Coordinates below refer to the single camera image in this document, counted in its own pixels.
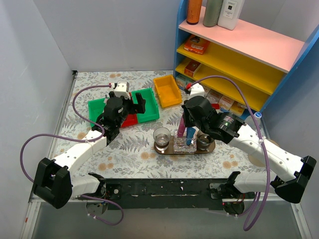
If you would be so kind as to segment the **blue toothpaste tube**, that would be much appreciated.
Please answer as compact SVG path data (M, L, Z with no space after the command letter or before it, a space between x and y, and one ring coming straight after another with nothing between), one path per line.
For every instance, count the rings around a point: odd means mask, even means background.
M186 145L190 146L193 141L193 137L195 134L196 130L193 127L188 127L186 130Z

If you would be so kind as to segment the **pink toothpaste tube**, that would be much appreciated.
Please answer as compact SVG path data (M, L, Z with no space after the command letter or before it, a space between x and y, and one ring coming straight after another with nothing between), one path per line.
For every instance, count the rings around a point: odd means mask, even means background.
M177 136L183 137L184 132L185 132L185 123L184 123L184 114L182 114L180 118L180 123L178 126Z

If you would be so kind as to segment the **green translucent cup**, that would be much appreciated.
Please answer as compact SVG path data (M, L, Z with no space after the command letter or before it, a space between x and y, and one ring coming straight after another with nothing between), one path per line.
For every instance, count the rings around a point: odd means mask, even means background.
M196 145L197 149L201 151L208 150L211 144L214 142L214 139L211 138L208 134L199 132L197 134Z

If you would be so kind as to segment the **clear glass cup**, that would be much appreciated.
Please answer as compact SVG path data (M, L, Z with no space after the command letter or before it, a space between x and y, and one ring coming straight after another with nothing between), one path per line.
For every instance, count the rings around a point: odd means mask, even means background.
M165 151L168 148L171 138L170 130L165 127L157 128L153 132L153 138L155 141L155 147L159 151Z

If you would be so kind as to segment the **clear textured acrylic holder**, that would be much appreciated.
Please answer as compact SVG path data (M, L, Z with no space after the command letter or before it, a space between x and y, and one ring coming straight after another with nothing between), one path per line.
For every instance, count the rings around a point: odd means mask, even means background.
M193 137L192 144L186 145L186 135L183 137L174 136L173 139L173 152L174 154L193 154L197 150L196 136Z

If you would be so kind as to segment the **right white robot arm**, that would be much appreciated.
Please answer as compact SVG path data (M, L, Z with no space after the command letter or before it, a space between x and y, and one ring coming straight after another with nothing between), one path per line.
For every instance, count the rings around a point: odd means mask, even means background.
M203 96L182 105L187 127L197 127L213 140L238 148L269 166L269 171L235 171L214 192L222 198L237 198L248 192L269 192L287 202L301 201L317 161L288 153L267 139L260 139L249 125L232 113L217 112Z

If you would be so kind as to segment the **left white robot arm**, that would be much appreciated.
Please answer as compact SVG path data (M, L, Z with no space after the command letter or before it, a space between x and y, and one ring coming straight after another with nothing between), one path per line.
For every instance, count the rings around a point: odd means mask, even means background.
M103 198L107 192L106 179L96 173L76 178L73 175L89 158L116 138L128 115L145 113L146 100L140 93L135 96L137 103L130 95L124 97L110 92L104 111L97 117L83 142L54 159L44 158L39 162L33 193L56 209L62 208L72 197L88 195L95 199Z

